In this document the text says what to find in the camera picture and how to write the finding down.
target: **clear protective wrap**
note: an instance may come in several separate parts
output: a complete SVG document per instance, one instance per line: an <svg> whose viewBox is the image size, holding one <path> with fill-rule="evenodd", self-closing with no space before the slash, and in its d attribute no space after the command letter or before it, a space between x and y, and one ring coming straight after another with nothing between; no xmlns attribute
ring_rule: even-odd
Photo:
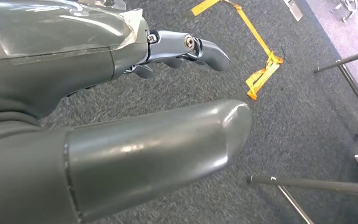
<svg viewBox="0 0 358 224"><path fill-rule="evenodd" d="M0 59L132 44L142 10L67 0L0 1Z"/></svg>

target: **metal frame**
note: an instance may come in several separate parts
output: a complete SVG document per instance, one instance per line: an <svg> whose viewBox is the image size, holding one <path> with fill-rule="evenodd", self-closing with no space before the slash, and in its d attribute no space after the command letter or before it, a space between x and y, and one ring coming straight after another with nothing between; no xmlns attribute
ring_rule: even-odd
<svg viewBox="0 0 358 224"><path fill-rule="evenodd" d="M358 183L350 182L333 182L333 181L318 181L318 180L305 180L295 178L276 178L267 175L252 175L247 177L248 183L263 183L268 185L275 185L280 192L285 196L297 213L301 216L303 221L307 224L314 224L308 217L305 211L295 201L294 197L288 192L285 186L295 188L305 188L314 190L330 190L339 193L355 194L358 195Z"/></svg>
<svg viewBox="0 0 358 224"><path fill-rule="evenodd" d="M314 70L314 73L318 73L321 71L325 71L334 67L338 67L343 76L345 77L346 81L348 82L349 86L352 88L353 92L355 93L356 97L358 98L358 83L353 78L352 74L348 71L347 67L345 66L346 63L353 62L358 60L358 54L353 55L351 57L344 58L342 60L338 60L333 64L326 65L324 67L317 67Z"/></svg>

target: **yellow tape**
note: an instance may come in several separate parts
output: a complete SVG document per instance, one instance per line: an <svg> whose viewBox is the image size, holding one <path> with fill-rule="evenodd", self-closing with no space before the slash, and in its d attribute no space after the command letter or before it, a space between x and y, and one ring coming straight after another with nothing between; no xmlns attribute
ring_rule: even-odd
<svg viewBox="0 0 358 224"><path fill-rule="evenodd" d="M202 3L196 5L192 12L195 16L199 15L203 11L207 10L212 5L216 4L219 0L205 0ZM245 82L249 86L250 90L247 92L247 95L250 96L253 100L257 99L257 92L261 89L261 87L266 83L266 81L271 77L271 75L279 68L280 64L283 63L283 59L274 55L273 51L270 51L262 37L259 35L253 24L250 22L249 18L245 15L242 10L242 7L238 4L232 3L230 0L221 0L227 2L235 7L238 14L245 22L247 27L252 32L253 36L255 36L258 43L264 49L266 54L268 55L268 60L266 62L266 67L262 70L259 70L253 73Z"/></svg>
<svg viewBox="0 0 358 224"><path fill-rule="evenodd" d="M220 0L205 0L201 2L200 4L196 5L194 8L192 8L192 12L194 15L199 15L200 13L207 10L209 7L213 6Z"/></svg>

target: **glossy gray surface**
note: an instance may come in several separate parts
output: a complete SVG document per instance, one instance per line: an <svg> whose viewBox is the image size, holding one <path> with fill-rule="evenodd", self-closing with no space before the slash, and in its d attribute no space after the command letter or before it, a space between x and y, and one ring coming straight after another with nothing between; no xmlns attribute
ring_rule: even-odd
<svg viewBox="0 0 358 224"><path fill-rule="evenodd" d="M235 158L252 113L237 100L75 128L70 178L84 220L143 203L210 175Z"/></svg>
<svg viewBox="0 0 358 224"><path fill-rule="evenodd" d="M114 49L132 32L123 16L103 8L65 0L0 1L0 58Z"/></svg>

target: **metal screw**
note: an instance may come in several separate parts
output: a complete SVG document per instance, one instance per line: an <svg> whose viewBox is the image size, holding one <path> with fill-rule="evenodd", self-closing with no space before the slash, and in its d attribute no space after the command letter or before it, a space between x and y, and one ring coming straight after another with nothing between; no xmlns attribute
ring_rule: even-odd
<svg viewBox="0 0 358 224"><path fill-rule="evenodd" d="M185 36L185 46L188 50L193 50L195 43L194 43L194 38L190 35L186 35Z"/></svg>
<svg viewBox="0 0 358 224"><path fill-rule="evenodd" d="M155 43L157 42L157 37L154 34L149 34L146 36L146 39L149 43Z"/></svg>

